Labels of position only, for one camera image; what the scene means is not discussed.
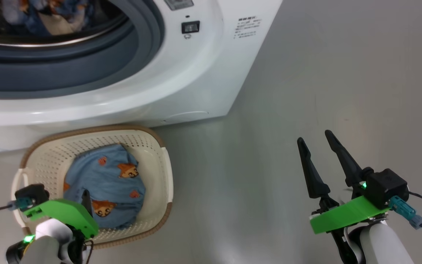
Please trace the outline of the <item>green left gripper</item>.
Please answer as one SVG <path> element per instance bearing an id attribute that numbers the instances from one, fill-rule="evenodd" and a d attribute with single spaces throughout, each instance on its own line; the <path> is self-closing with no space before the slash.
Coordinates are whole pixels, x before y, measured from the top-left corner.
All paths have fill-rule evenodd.
<path id="1" fill-rule="evenodd" d="M 85 238 L 94 238 L 99 233 L 99 226 L 93 219 L 92 199 L 88 190 L 82 193 L 82 204 L 67 199 L 51 199 L 27 209 L 25 216 L 32 221 L 50 217 L 81 231 Z"/>

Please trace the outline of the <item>round white filter cover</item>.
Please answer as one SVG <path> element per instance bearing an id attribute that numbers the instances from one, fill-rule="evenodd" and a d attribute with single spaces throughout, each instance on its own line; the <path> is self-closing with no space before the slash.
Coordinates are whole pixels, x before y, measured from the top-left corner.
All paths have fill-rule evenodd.
<path id="1" fill-rule="evenodd" d="M 209 112 L 206 111 L 189 111 L 171 115 L 163 120 L 167 124 L 177 124 L 180 122 L 191 122 L 209 117 Z"/>

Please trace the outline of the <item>white front-load washing machine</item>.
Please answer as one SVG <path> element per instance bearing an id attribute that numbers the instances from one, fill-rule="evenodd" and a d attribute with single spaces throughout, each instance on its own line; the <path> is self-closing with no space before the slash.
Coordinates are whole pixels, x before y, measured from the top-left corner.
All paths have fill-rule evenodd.
<path id="1" fill-rule="evenodd" d="M 171 115 L 226 115 L 233 105 L 283 0 L 193 0 L 172 11 L 154 0 L 164 20 L 162 45 L 141 71 L 89 92 L 53 98 L 0 100 L 0 152 L 25 149 L 56 133 L 133 123 L 170 125 Z M 261 19 L 256 35 L 233 38 L 239 18 Z M 200 21 L 182 34 L 181 24 Z"/>

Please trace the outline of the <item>steel drum with laundry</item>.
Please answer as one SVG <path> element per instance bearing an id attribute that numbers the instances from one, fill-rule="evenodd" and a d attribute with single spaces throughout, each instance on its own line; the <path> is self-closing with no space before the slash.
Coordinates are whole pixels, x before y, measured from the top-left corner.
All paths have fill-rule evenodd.
<path id="1" fill-rule="evenodd" d="M 120 27 L 127 16 L 110 0 L 93 0 L 94 14 L 88 28 L 60 36 L 34 36 L 21 26 L 10 25 L 2 15 L 0 0 L 0 47 L 59 47 L 92 40 Z"/>

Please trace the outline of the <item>black door latch socket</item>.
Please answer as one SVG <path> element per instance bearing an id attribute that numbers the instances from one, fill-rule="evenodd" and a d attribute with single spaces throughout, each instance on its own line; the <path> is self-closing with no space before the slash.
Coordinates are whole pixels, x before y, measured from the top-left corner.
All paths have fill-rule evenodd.
<path id="1" fill-rule="evenodd" d="M 200 21 L 189 21 L 181 24 L 182 34 L 191 34 L 200 31 Z"/>

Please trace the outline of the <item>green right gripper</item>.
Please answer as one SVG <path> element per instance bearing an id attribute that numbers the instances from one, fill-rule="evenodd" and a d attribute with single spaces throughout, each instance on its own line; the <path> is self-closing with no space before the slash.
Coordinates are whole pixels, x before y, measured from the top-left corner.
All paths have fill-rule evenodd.
<path id="1" fill-rule="evenodd" d="M 347 186 L 354 187 L 362 182 L 361 167 L 336 138 L 334 133 L 331 130 L 325 130 L 325 137 L 330 145 L 330 149 L 338 157 L 345 173 L 345 183 Z M 297 139 L 297 146 L 309 197 L 312 199 L 328 197 L 330 187 L 321 179 L 311 160 L 311 152 L 302 137 Z M 350 227 L 353 224 L 373 218 L 389 210 L 390 207 L 388 206 L 379 209 L 366 197 L 358 197 L 327 212 L 310 217 L 310 225 L 315 234 L 331 232 L 340 228 Z"/>

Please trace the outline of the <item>grey warning sticker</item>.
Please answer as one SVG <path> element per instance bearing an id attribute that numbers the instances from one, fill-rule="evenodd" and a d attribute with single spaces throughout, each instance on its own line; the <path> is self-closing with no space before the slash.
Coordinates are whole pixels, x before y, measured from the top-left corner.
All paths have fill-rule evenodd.
<path id="1" fill-rule="evenodd" d="M 182 10 L 194 6 L 193 0 L 164 0 L 167 6 L 172 10 Z"/>

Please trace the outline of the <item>cream perforated laundry basket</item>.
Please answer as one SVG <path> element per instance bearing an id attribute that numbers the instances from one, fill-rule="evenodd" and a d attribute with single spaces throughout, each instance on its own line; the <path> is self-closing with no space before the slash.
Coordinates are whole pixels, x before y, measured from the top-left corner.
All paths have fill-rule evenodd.
<path id="1" fill-rule="evenodd" d="M 123 230 L 101 229 L 93 239 L 94 250 L 116 247 L 146 238 L 166 223 L 174 198 L 174 180 L 169 153 L 151 129 L 138 125 L 109 125 L 68 131 L 44 137 L 23 156 L 12 186 L 15 192 L 41 183 L 50 199 L 62 198 L 66 172 L 75 156 L 97 147 L 120 143 L 139 162 L 146 187 L 145 203 L 136 222 Z"/>

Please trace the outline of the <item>blue cartoon print garment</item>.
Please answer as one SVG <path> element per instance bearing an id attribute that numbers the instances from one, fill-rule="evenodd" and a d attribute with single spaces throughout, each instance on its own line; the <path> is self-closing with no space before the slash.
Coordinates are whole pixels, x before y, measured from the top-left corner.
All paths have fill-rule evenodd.
<path id="1" fill-rule="evenodd" d="M 34 36 L 60 36 L 88 28 L 93 0 L 1 0 L 2 15 Z"/>
<path id="2" fill-rule="evenodd" d="M 87 206 L 100 229 L 126 229 L 141 211 L 146 187 L 134 155 L 117 143 L 83 152 L 69 167 L 63 197 L 81 203 L 89 193 Z"/>

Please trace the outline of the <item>printed text sticker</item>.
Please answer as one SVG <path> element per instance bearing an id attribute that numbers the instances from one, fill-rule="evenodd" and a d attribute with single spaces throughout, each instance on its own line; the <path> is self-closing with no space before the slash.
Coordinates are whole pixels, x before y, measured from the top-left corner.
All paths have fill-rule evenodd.
<path id="1" fill-rule="evenodd" d="M 261 19 L 257 16 L 239 18 L 233 30 L 233 38 L 236 40 L 256 35 L 260 24 Z"/>

